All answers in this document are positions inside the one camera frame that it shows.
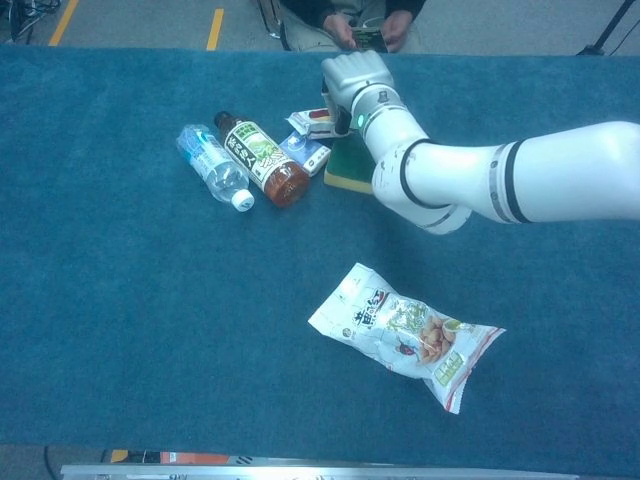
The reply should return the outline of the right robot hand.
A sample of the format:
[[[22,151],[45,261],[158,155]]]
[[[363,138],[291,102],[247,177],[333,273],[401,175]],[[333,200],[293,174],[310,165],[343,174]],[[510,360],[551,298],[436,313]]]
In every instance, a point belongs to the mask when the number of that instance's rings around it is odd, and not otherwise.
[[[349,133],[354,99],[371,85],[394,87],[391,72],[373,50],[339,54],[321,62],[322,95],[339,136]]]

